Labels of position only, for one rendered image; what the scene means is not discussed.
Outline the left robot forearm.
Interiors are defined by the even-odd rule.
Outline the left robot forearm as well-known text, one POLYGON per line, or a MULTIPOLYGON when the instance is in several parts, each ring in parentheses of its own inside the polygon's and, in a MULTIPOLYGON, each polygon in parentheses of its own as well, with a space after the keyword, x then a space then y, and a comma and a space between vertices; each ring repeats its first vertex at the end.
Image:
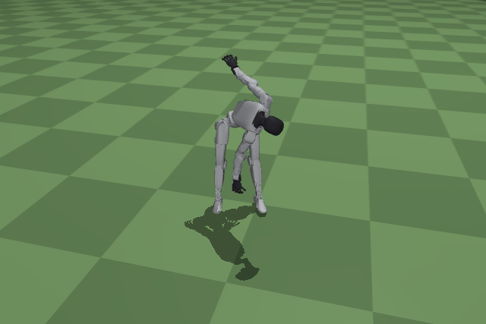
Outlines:
POLYGON ((236 78, 240 80, 244 85, 248 85, 248 83, 252 83, 252 84, 258 83, 257 80, 244 74, 244 72, 241 71, 239 67, 233 68, 233 70, 235 72, 236 78))

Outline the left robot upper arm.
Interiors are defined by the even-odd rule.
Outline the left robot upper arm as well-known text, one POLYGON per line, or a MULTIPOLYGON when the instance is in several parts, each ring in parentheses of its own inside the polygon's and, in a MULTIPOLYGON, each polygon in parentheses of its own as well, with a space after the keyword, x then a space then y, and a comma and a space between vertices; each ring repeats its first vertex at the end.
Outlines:
POLYGON ((248 89, 259 99, 260 104, 266 108, 270 108, 273 99, 267 94, 262 88, 258 87, 257 84, 248 83, 248 89))

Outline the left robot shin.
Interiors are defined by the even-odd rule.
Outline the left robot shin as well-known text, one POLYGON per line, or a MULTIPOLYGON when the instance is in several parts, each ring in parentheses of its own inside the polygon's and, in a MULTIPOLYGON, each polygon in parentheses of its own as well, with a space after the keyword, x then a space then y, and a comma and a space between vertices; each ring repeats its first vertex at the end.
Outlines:
POLYGON ((254 160, 254 165, 250 167, 250 171, 251 171, 251 178, 255 187, 256 197, 259 200, 258 198, 259 195, 260 198, 262 199, 262 193, 261 193, 262 174, 261 174, 261 166, 259 160, 254 160))

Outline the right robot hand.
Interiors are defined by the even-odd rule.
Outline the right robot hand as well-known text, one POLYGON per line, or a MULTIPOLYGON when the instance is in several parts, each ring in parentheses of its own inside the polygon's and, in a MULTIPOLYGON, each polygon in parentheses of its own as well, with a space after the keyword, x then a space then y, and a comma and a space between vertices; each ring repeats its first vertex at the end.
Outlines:
POLYGON ((241 192, 241 189, 246 191, 242 185, 241 185, 241 175, 239 175, 238 177, 238 181, 237 180, 233 180, 233 184, 232 184, 232 191, 235 191, 235 193, 244 193, 243 191, 241 192))

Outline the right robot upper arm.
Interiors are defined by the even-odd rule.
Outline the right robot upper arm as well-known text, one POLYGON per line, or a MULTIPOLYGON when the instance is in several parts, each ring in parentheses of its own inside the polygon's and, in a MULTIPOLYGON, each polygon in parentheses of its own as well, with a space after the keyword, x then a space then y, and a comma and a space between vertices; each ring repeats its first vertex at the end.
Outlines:
POLYGON ((252 145, 255 141, 255 136, 256 134, 251 131, 245 131, 243 137, 242 137, 242 142, 239 145, 235 156, 240 155, 243 158, 243 161, 247 158, 246 151, 252 145))

